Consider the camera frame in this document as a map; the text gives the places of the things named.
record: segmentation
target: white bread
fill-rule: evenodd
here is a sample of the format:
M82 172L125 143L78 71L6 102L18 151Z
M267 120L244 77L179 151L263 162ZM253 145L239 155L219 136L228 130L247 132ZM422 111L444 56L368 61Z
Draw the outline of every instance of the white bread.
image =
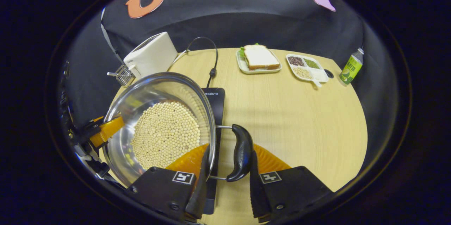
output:
M277 58L264 45L246 45L245 56L248 60L249 70L277 69L280 66Z

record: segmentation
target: orange letter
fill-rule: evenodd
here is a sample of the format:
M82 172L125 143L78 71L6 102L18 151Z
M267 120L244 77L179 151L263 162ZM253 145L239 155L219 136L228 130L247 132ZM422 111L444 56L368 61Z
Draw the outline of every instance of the orange letter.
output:
M142 7L141 0L129 0L125 5L129 7L129 16L131 18L140 18L156 10L162 2L163 0L153 0L146 7Z

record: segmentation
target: green bottle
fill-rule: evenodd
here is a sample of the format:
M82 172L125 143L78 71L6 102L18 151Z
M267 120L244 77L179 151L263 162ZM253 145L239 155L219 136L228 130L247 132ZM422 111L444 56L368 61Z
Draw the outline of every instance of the green bottle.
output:
M348 85L355 77L364 63L364 51L359 48L355 53L351 54L351 57L346 63L343 71L340 74L340 82L344 85Z

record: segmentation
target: wire basket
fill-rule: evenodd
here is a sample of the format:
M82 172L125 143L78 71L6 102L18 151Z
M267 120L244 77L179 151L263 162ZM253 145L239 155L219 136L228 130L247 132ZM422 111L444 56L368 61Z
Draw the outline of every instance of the wire basket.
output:
M126 65L121 65L114 73L108 72L106 74L109 76L115 76L116 81L123 87L130 86L132 81L135 79L135 76Z

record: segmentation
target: bottle label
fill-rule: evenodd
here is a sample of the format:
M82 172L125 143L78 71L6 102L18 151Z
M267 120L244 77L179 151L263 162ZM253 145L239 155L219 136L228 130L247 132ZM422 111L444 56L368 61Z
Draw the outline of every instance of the bottle label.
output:
M360 63L354 56L351 55L348 63L346 63L346 66L343 68L343 71L341 71L340 79L345 84L349 84L354 79L354 77L356 77L356 74L361 68L362 63Z

